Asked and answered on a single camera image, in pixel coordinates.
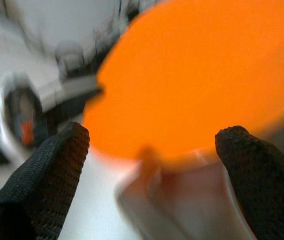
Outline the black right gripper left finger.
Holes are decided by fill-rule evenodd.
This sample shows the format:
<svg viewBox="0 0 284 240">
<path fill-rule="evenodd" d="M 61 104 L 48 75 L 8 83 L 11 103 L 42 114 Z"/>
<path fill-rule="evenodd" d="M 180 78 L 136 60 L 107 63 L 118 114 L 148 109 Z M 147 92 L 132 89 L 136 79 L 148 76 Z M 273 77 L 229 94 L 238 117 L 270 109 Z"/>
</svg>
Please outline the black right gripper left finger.
<svg viewBox="0 0 284 240">
<path fill-rule="evenodd" d="M 70 122 L 12 173 L 0 189 L 0 240 L 59 238 L 89 142 L 89 131 Z"/>
</svg>

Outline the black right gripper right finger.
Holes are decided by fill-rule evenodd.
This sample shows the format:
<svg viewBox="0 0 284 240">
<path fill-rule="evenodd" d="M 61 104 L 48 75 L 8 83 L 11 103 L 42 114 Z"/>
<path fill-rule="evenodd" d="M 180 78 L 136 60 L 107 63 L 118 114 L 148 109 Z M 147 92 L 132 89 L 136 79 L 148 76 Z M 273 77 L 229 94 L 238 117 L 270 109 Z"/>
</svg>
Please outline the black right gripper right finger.
<svg viewBox="0 0 284 240">
<path fill-rule="evenodd" d="M 220 130 L 215 146 L 255 237 L 284 240 L 284 154 L 240 125 Z"/>
</svg>

